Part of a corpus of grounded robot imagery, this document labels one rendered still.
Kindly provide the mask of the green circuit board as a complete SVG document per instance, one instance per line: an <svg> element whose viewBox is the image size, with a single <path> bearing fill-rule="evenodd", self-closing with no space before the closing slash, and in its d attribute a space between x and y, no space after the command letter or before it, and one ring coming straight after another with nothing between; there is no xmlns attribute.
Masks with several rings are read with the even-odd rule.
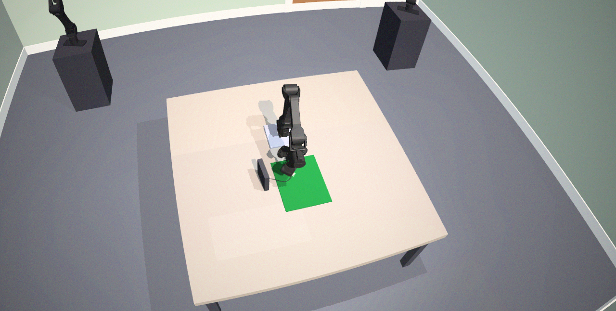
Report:
<svg viewBox="0 0 616 311"><path fill-rule="evenodd" d="M286 212L332 202L315 156L304 157L305 166L297 168L291 177L280 173L286 160L271 163Z"/></svg>

